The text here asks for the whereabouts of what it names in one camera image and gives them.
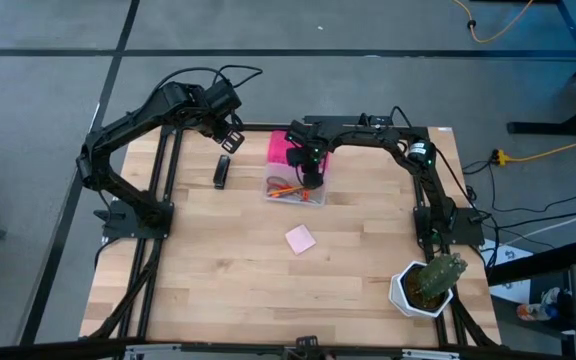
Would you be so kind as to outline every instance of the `white cable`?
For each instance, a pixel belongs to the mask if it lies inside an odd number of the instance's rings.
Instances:
[[[517,241],[519,241],[519,240],[521,240],[521,239],[523,239],[523,238],[527,238],[527,237],[529,237],[529,236],[537,235],[537,234],[542,233],[542,232],[544,232],[544,231],[552,230],[552,229],[558,228],[558,227],[560,227],[560,226],[568,225],[568,224],[573,223],[573,222],[575,222],[575,221],[576,221],[576,218],[570,219],[570,220],[566,220],[566,221],[561,222],[561,223],[559,223],[559,224],[550,225],[550,226],[545,227],[545,228],[543,228],[543,229],[539,229],[539,230],[533,231],[533,232],[531,232],[531,233],[529,233],[529,234],[526,234],[526,235],[524,235],[523,237],[518,237],[518,238],[512,239],[512,240],[510,240],[510,241],[508,241],[508,242],[505,242],[505,243],[501,244],[501,246],[510,245],[510,244],[515,243],[515,242],[517,242]]]

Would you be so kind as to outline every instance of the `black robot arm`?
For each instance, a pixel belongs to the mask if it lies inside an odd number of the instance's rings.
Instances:
[[[301,167],[307,188],[323,184],[320,164],[328,152],[334,152],[339,146],[375,147],[388,151],[397,164],[419,179],[430,203],[432,228],[441,233],[452,230],[457,208],[455,202],[446,196],[437,174],[435,145],[415,128],[351,127],[330,123],[308,126],[293,121],[286,140],[298,145],[289,149],[286,155],[291,166]],[[408,154],[401,149],[401,146],[406,146],[403,141],[410,144]]]
[[[234,119],[234,110],[241,101],[230,81],[224,79],[204,89],[199,85],[166,83],[153,91],[139,109],[88,134],[77,158],[83,185],[95,191],[105,190],[119,198],[134,211],[139,227],[158,227],[171,215],[169,204],[158,203],[147,191],[140,191],[113,171],[110,155],[116,149],[161,125],[179,130],[196,130],[214,139],[228,152],[234,153],[244,141]],[[233,117],[233,124],[226,121]],[[126,217],[125,212],[108,214]]]

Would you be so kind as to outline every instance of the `white flower pot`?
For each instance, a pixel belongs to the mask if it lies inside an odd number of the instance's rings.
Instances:
[[[432,317],[436,318],[444,311],[444,308],[450,300],[452,299],[452,291],[448,289],[448,294],[444,302],[439,306],[439,308],[434,312],[429,312],[421,309],[417,309],[416,307],[412,306],[408,303],[408,299],[406,299],[406,294],[404,293],[404,288],[402,285],[402,279],[404,275],[410,270],[413,265],[421,265],[426,266],[425,263],[419,261],[411,262],[408,267],[400,274],[397,274],[390,279],[390,293],[388,294],[388,299],[390,302],[395,305],[404,315],[406,316],[420,316],[420,317]]]

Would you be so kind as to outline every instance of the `wooden tabletop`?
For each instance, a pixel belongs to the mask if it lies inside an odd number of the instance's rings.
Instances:
[[[452,130],[429,133],[451,167],[461,169]],[[388,301],[392,275],[424,258],[415,241],[408,172],[381,149],[341,147],[329,161],[325,206],[268,202],[261,181],[270,133],[245,136],[231,156],[226,189],[215,190],[223,150],[198,133],[184,134],[148,339],[292,345],[317,335],[325,345],[436,346],[432,320],[407,318]],[[148,186],[158,139],[155,130],[128,148],[122,176],[137,187]],[[437,167],[446,193],[466,206],[443,162]],[[164,171],[160,191],[165,178]],[[284,234],[302,224],[317,244],[296,256]],[[82,335],[96,330],[123,296],[135,243],[119,241],[102,253]],[[499,342],[481,259],[466,246],[451,249],[469,264],[458,282],[462,302]],[[136,304],[131,334],[141,298]],[[450,311],[444,315],[455,342]]]

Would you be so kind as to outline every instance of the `pink object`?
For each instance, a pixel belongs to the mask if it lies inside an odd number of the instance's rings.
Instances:
[[[268,144],[268,162],[275,164],[288,165],[288,160],[286,159],[286,150],[292,149],[295,146],[285,139],[285,131],[273,131],[270,134],[270,144]],[[328,159],[326,160],[326,168],[328,168],[328,161],[330,160],[330,154],[327,154]]]
[[[310,235],[310,231],[306,228],[306,225],[299,225],[296,228],[288,231],[286,233],[286,240],[295,252],[295,255],[299,255],[302,252],[313,247],[317,242]]]

